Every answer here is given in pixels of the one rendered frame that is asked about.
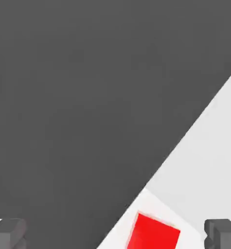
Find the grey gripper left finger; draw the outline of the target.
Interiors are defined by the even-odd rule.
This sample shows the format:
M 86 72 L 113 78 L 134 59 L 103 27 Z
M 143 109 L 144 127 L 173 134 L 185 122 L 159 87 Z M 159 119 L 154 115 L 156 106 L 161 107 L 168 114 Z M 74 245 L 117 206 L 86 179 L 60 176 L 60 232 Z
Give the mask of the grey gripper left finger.
M 27 223 L 20 218 L 5 218 L 0 221 L 0 249 L 27 249 L 25 234 Z

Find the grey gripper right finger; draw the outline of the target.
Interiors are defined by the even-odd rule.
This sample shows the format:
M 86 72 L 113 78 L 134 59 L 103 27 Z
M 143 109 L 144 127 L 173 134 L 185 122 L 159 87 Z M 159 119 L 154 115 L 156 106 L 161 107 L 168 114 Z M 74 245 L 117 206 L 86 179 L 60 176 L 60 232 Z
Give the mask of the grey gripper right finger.
M 231 249 L 231 221 L 207 219 L 204 222 L 204 249 Z

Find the small red cube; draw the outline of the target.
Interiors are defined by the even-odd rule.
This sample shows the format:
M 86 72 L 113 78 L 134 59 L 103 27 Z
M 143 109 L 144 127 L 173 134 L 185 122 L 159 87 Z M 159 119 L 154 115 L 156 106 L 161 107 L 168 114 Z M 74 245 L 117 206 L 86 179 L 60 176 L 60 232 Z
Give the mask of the small red cube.
M 138 214 L 126 249 L 175 249 L 180 230 Z

